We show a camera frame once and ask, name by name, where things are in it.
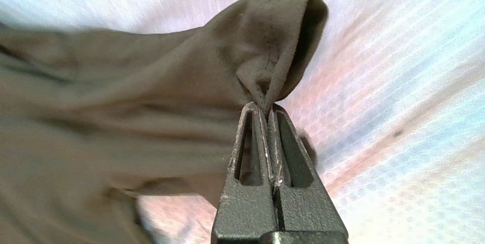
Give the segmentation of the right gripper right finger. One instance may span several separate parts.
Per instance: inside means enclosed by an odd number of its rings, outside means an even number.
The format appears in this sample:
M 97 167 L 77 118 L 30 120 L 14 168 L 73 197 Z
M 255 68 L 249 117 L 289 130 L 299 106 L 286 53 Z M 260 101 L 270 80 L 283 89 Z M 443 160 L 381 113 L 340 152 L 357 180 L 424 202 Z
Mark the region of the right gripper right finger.
M 268 140 L 277 230 L 269 244 L 347 244 L 349 234 L 290 116 L 274 105 Z

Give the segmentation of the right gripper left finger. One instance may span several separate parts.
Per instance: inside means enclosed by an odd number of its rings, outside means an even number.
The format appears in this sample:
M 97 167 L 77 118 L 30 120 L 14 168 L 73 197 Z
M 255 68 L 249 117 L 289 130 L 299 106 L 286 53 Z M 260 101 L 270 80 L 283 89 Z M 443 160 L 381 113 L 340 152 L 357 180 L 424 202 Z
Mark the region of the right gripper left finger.
M 242 108 L 211 231 L 213 244 L 258 244 L 263 234 L 277 229 L 266 125 L 254 102 Z

